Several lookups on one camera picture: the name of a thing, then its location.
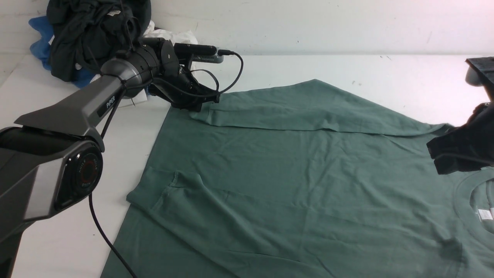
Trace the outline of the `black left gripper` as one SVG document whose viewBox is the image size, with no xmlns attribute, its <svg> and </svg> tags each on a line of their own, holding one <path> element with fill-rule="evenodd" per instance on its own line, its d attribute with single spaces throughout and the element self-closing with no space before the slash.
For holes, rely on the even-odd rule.
<svg viewBox="0 0 494 278">
<path fill-rule="evenodd" d="M 166 100 L 173 108 L 192 112 L 200 112 L 205 103 L 219 103 L 221 93 L 218 79 L 208 70 L 199 71 L 212 77 L 216 85 L 215 90 L 200 84 L 193 75 L 195 70 L 179 64 L 176 72 L 167 70 L 155 76 L 149 86 L 149 94 Z"/>
</svg>

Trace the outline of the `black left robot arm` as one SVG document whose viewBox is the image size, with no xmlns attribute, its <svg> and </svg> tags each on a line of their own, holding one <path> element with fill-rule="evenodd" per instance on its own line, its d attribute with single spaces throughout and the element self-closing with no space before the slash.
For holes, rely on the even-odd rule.
<svg viewBox="0 0 494 278">
<path fill-rule="evenodd" d="M 221 63 L 232 52 L 215 46 L 145 37 L 101 67 L 101 76 L 56 104 L 20 116 L 1 130 L 1 277 L 9 278 L 23 232 L 88 197 L 103 171 L 96 127 L 122 99 L 149 85 L 173 107 L 200 111 L 220 91 L 199 84 L 195 62 Z"/>
</svg>

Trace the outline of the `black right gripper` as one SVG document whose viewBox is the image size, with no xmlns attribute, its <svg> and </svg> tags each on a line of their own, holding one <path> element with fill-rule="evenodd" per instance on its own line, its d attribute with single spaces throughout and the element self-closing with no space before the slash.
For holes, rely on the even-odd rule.
<svg viewBox="0 0 494 278">
<path fill-rule="evenodd" d="M 437 173 L 474 172 L 494 165 L 494 106 L 478 105 L 460 127 L 426 144 Z"/>
</svg>

